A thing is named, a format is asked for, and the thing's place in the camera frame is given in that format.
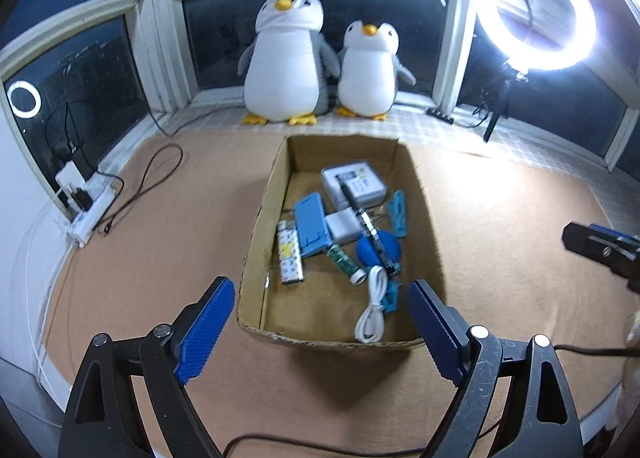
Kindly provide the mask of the green white lip balm tube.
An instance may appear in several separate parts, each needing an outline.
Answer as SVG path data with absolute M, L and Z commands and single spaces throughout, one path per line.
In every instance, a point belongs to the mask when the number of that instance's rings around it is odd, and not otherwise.
M 359 286 L 367 279 L 367 273 L 348 256 L 339 244 L 332 244 L 326 255 L 352 285 Z

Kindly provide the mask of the black pen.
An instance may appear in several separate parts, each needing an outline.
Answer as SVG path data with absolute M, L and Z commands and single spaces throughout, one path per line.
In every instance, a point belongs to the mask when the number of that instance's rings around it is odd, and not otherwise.
M 373 225 L 370 216 L 367 214 L 366 210 L 360 207 L 357 199 L 352 194 L 352 190 L 350 189 L 349 184 L 344 180 L 344 178 L 340 178 L 338 181 L 340 182 L 341 191 L 345 196 L 349 207 L 351 207 L 357 215 L 357 218 L 362 227 L 363 235 L 367 238 L 368 241 L 370 241 L 370 244 L 372 244 L 373 248 L 375 248 L 375 251 L 378 252 L 378 256 L 382 261 L 382 267 L 384 267 L 384 270 L 386 270 L 387 276 L 390 278 L 397 277 L 399 275 L 398 268 L 396 264 L 394 264 L 388 258 L 388 256 L 386 256 L 386 253 L 382 246 L 382 242 L 380 241 L 380 238 L 378 238 L 378 230 Z

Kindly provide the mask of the patterned white lighter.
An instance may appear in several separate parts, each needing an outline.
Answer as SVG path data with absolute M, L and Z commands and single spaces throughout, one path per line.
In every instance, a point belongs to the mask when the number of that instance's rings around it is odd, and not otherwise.
M 277 246 L 280 277 L 283 285 L 295 285 L 304 280 L 302 255 L 295 224 L 280 221 L 277 225 Z

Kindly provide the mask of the blue round tape measure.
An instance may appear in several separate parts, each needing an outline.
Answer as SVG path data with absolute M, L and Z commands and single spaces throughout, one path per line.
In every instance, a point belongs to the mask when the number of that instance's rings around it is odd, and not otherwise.
M 401 245 L 399 241 L 386 230 L 378 231 L 378 238 L 382 242 L 386 256 L 394 263 L 399 264 L 401 260 Z M 375 251 L 370 241 L 365 236 L 361 236 L 356 242 L 356 256 L 361 265 L 370 267 L 381 265 L 382 261 Z

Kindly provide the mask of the blue plastic clothespin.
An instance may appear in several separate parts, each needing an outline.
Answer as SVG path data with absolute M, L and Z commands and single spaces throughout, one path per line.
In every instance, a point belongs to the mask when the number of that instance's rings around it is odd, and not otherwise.
M 405 238 L 405 236 L 408 235 L 407 210 L 405 194 L 402 190 L 397 189 L 394 191 L 392 198 L 390 198 L 387 204 L 387 210 L 394 235 L 397 238 Z

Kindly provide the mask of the blue phone stand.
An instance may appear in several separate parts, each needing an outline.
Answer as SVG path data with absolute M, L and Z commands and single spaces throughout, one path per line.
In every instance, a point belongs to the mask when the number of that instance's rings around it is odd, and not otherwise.
M 294 216 L 300 255 L 303 259 L 326 252 L 331 247 L 332 236 L 326 224 L 326 212 L 318 192 L 312 192 L 297 201 Z

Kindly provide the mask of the cardboard box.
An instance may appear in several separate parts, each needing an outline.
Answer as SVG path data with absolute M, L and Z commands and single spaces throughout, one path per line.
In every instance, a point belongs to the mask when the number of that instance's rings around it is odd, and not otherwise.
M 274 158 L 240 283 L 236 318 L 257 337 L 322 350 L 359 348 L 357 319 L 368 303 L 364 285 L 347 276 L 322 253 L 304 264 L 304 279 L 285 285 L 277 255 L 277 225 L 293 216 L 298 200 L 322 189 L 320 172 L 328 166 L 367 161 L 389 190 L 404 192 L 408 235 L 401 241 L 399 305 L 385 317 L 378 348 L 410 348 L 419 342 L 407 310 L 410 282 L 426 280 L 443 298 L 447 294 L 444 264 L 433 221 L 431 193 L 422 175 L 426 153 L 418 144 L 364 135 L 293 135 Z

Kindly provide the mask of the white USB charger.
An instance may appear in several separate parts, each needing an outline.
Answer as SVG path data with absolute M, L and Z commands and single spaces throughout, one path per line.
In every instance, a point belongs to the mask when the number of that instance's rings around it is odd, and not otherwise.
M 362 235 L 362 227 L 352 209 L 330 213 L 326 216 L 326 226 L 336 244 L 350 244 Z

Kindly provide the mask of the clear plastic case with device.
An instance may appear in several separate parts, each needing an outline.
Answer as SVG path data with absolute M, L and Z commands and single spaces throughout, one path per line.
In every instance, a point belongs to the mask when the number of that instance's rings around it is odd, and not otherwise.
M 341 189 L 341 182 L 348 185 L 352 196 L 365 209 L 382 204 L 387 196 L 386 185 L 365 161 L 329 166 L 320 171 L 320 176 L 323 190 L 335 211 L 349 208 L 349 202 Z

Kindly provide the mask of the white power strip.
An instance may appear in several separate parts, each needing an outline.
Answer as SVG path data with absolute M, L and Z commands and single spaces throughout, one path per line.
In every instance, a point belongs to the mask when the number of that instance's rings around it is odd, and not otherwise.
M 82 189 L 88 192 L 93 203 L 88 211 L 80 211 L 67 229 L 67 235 L 79 248 L 85 248 L 88 244 L 100 219 L 103 218 L 116 196 L 116 189 L 107 181 L 86 183 Z

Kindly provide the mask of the black tripod leg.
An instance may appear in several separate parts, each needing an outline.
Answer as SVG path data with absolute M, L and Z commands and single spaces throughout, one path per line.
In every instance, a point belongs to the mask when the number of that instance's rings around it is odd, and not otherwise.
M 514 79 L 515 70 L 509 65 L 504 65 L 498 76 L 495 76 L 488 85 L 487 96 L 489 97 L 490 103 L 490 118 L 483 134 L 485 143 L 489 142 L 500 117 L 506 115 L 509 107 L 511 86 Z

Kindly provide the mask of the large plush penguin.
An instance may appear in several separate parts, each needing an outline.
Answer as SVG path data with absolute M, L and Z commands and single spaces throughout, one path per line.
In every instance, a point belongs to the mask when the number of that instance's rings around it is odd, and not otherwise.
M 256 36 L 238 61 L 244 78 L 243 124 L 314 126 L 329 111 L 329 78 L 341 62 L 322 33 L 320 0 L 265 0 Z

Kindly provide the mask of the small plush penguin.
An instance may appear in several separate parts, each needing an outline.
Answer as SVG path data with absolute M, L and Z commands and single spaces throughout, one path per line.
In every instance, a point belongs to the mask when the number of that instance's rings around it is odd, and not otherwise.
M 384 121 L 398 93 L 398 81 L 416 84 L 416 76 L 398 57 L 399 36 L 388 22 L 355 20 L 346 29 L 338 54 L 336 112 L 343 117 Z

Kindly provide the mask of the white wall charger plug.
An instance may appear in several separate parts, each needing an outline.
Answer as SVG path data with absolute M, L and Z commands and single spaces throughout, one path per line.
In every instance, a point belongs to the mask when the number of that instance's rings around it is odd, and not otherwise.
M 62 169 L 55 174 L 55 181 L 66 198 L 72 198 L 73 194 L 78 189 L 83 189 L 86 184 L 85 178 L 81 175 L 78 166 L 73 160 L 67 161 Z

